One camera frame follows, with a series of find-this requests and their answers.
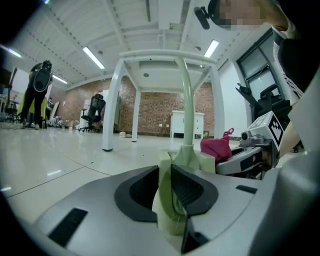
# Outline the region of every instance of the pipe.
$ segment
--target pipe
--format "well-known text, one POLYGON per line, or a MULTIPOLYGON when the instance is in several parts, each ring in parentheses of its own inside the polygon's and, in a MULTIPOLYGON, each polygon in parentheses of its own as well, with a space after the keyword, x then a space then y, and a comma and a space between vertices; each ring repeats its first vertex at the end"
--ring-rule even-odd
POLYGON ((175 57, 183 84, 184 94, 184 137, 183 145, 189 146, 193 144, 194 138, 194 124, 195 124, 195 108, 194 108, 194 96, 191 88, 190 76, 188 73, 187 65, 182 57, 175 57))

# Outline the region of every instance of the person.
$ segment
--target person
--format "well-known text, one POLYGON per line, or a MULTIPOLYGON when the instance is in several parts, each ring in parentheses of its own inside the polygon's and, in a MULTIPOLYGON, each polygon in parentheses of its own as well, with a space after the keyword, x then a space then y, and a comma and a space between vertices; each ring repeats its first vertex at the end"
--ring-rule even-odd
POLYGON ((43 88, 41 91, 37 91, 34 87, 34 81, 35 81, 35 76, 37 74, 37 71, 41 68, 41 66, 42 66, 42 63, 35 65, 29 73, 29 83, 24 94, 24 104, 22 107, 21 117, 20 117, 20 121, 22 123, 21 128, 25 127, 26 118, 33 100, 34 100, 34 128, 36 130, 39 130, 39 128, 42 125, 41 105, 48 91, 48 86, 53 81, 53 76, 51 73, 49 83, 47 84, 47 86, 43 88))
MULTIPOLYGON (((221 28, 241 30, 271 24, 274 34, 273 55, 289 88, 290 103, 303 97, 320 63, 318 42, 314 36, 319 4, 285 0, 211 0, 208 14, 221 28)), ((286 127, 279 157, 283 157, 300 137, 292 122, 286 127)), ((270 155, 263 154, 266 165, 270 155)))

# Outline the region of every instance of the pink cloth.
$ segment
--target pink cloth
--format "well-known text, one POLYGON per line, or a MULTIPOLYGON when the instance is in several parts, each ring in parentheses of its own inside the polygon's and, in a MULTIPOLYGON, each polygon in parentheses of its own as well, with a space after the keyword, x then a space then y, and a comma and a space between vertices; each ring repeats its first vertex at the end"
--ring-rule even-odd
POLYGON ((232 156, 231 148, 229 146, 230 135, 235 131, 231 128, 225 131, 222 138, 203 139, 200 143, 201 152, 215 157, 215 162, 226 160, 232 156))

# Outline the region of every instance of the white ceiling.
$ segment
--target white ceiling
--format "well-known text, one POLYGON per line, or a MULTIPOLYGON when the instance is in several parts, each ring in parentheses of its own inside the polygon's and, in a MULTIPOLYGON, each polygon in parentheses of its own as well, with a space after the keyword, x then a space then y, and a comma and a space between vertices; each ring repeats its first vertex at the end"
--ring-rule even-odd
MULTIPOLYGON (((220 44, 211 58, 219 64, 249 32, 225 31, 212 22, 210 29, 204 30, 193 9, 207 7, 208 3, 209 0, 50 0, 42 4, 12 45, 8 45, 22 58, 8 54, 7 62, 28 72, 36 63, 50 60, 54 74, 68 82, 59 85, 65 90, 85 81, 110 78, 119 53, 127 51, 166 49, 204 55, 215 39, 220 44), (96 66, 83 52, 86 46, 105 69, 96 66)), ((136 66, 137 80, 142 84, 150 83, 142 76, 148 70, 146 65, 136 66)), ((158 84, 170 79, 176 84, 174 71, 168 75, 152 68, 149 71, 158 84)), ((200 75, 195 71, 191 80, 200 75)))

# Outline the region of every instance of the ceiling light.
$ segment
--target ceiling light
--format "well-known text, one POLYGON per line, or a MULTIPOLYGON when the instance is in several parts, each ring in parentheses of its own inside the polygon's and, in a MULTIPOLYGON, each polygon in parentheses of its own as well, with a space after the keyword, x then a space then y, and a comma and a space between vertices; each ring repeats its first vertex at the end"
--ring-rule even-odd
POLYGON ((1 190, 1 192, 11 190, 11 187, 10 186, 4 187, 4 188, 1 188, 0 190, 1 190))
POLYGON ((21 55, 19 53, 15 52, 14 50, 11 50, 10 48, 3 46, 2 44, 0 44, 0 48, 2 48, 4 50, 8 51, 9 53, 21 58, 21 55))
POLYGON ((94 61, 95 64, 97 64, 97 66, 100 68, 100 69, 104 69, 104 65, 101 64, 101 62, 97 59, 96 56, 94 56, 94 54, 89 50, 88 47, 84 47, 83 48, 83 51, 91 58, 91 60, 94 61))
POLYGON ((53 78, 59 80, 60 82, 64 83, 64 84, 67 84, 67 82, 65 80, 62 80, 61 78, 55 76, 54 74, 52 75, 53 78))
POLYGON ((216 40, 212 40, 208 50, 206 50, 204 56, 210 58, 211 55, 214 53, 215 49, 217 48, 219 42, 216 40))
POLYGON ((56 170, 56 171, 53 171, 53 172, 49 172, 49 173, 47 174, 47 176, 54 175, 54 174, 58 174, 58 173, 60 173, 60 172, 61 172, 61 170, 56 170))

